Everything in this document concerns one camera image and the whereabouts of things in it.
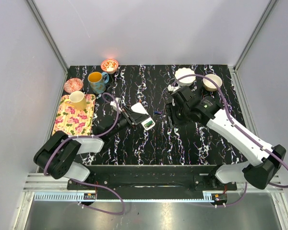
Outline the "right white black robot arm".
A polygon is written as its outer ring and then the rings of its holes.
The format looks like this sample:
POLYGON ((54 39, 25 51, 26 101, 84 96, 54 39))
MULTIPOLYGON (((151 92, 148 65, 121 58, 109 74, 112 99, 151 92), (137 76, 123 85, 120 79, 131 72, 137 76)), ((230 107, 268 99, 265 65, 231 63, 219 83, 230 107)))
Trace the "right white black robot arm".
POLYGON ((196 96, 188 86, 168 86, 173 101, 167 104, 170 126, 200 123, 224 137, 247 159, 246 162, 215 167, 209 174, 209 185, 215 190, 231 182, 248 182, 265 189, 280 168, 273 155, 284 159, 286 149, 259 139, 232 116, 211 96, 196 96))

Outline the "green yellow battery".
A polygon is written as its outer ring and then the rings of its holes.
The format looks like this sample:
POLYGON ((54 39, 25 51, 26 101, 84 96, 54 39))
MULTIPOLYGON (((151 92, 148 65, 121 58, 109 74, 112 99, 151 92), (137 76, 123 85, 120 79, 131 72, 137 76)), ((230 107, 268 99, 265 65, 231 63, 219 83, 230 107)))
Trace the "green yellow battery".
POLYGON ((152 124, 153 124, 153 122, 150 121, 150 122, 148 122, 148 123, 145 124, 145 127, 150 127, 152 124))

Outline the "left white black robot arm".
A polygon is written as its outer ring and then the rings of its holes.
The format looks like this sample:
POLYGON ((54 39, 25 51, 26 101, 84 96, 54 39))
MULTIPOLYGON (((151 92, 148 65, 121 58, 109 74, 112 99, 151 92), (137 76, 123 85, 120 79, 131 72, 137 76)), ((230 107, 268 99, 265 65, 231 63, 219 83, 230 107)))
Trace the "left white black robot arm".
POLYGON ((33 161, 47 176, 75 179, 83 189, 90 189, 94 185, 94 177, 86 166, 74 161, 76 156, 101 152, 115 134, 137 125, 145 130, 155 125, 140 103, 119 109, 118 118, 112 124, 98 125, 91 136, 70 136, 63 131, 55 132, 35 154, 33 161))

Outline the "white remote control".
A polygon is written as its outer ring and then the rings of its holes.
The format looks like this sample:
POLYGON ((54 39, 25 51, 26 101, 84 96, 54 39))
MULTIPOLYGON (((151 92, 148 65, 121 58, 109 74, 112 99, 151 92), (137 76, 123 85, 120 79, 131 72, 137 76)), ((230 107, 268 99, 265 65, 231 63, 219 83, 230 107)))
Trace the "white remote control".
POLYGON ((131 111, 134 112, 136 115, 139 115, 134 120, 136 121, 136 124, 141 124, 146 131, 152 129, 155 126, 154 120, 151 118, 151 116, 148 114, 147 110, 141 103, 136 103, 132 105, 131 111))

